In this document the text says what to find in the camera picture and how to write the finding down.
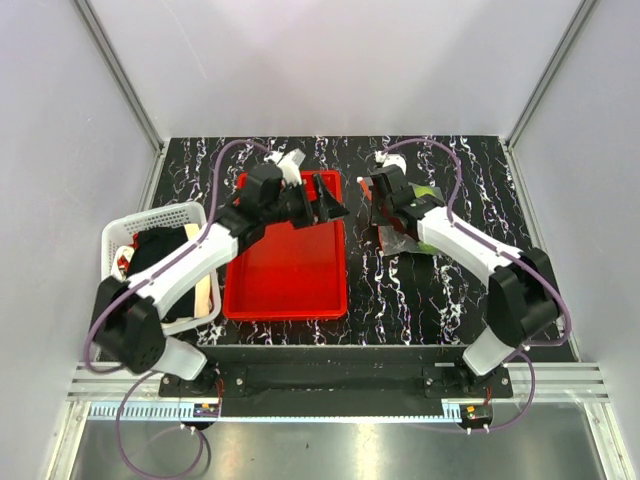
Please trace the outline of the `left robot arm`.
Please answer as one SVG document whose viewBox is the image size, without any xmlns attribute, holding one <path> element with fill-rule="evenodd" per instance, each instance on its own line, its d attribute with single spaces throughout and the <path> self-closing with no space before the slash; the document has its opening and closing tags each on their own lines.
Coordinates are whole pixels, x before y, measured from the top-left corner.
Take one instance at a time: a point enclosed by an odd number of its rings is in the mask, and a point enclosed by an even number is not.
<svg viewBox="0 0 640 480">
<path fill-rule="evenodd" d="M 303 229 L 347 213 L 320 174 L 304 183 L 273 164 L 259 165 L 195 239 L 126 281 L 101 281 L 88 339 L 134 374 L 173 375 L 193 395 L 206 395 L 216 382 L 207 356 L 167 336 L 162 319 L 202 278 L 260 241 L 268 226 Z"/>
</svg>

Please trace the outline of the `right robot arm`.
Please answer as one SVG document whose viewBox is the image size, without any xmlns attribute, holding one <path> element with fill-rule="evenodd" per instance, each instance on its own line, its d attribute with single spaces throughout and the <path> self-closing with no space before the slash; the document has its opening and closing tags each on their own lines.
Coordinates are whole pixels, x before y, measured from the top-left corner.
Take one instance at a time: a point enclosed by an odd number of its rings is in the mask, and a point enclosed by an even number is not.
<svg viewBox="0 0 640 480">
<path fill-rule="evenodd" d="M 487 326 L 462 354 L 454 384 L 476 396 L 490 373 L 515 356 L 530 339 L 568 317 L 548 255 L 493 239 L 454 214 L 438 197 L 419 196 L 406 177 L 400 155 L 378 152 L 376 168 L 364 178 L 373 218 L 401 236 L 446 255 L 473 274 L 487 290 Z"/>
</svg>

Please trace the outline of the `clear zip top bag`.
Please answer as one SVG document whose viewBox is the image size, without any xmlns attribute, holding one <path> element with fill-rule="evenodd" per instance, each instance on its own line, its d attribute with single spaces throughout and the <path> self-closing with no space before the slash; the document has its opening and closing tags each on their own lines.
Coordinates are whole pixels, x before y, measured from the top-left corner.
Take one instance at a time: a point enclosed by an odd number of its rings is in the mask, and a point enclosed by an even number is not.
<svg viewBox="0 0 640 480">
<path fill-rule="evenodd" d="M 368 201 L 370 203 L 369 224 L 376 229 L 384 256 L 394 256 L 402 253 L 426 255 L 420 253 L 417 248 L 417 243 L 421 241 L 414 240 L 406 234 L 399 233 L 390 224 L 384 223 L 384 218 L 375 208 L 373 194 L 372 199 Z"/>
</svg>

